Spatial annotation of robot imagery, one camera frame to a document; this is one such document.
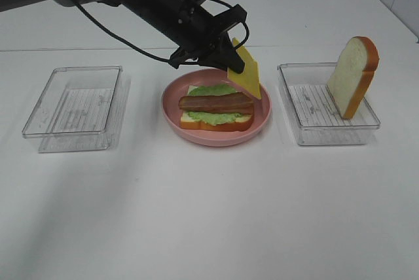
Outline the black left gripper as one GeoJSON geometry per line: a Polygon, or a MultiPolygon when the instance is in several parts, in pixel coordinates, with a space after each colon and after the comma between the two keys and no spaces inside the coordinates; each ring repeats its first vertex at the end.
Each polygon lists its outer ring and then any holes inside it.
{"type": "Polygon", "coordinates": [[[179,67],[189,59],[196,59],[201,66],[235,73],[244,71],[245,62],[228,36],[228,30],[246,20],[247,12],[240,5],[214,16],[195,0],[121,0],[121,3],[179,45],[169,58],[171,66],[179,67]]]}

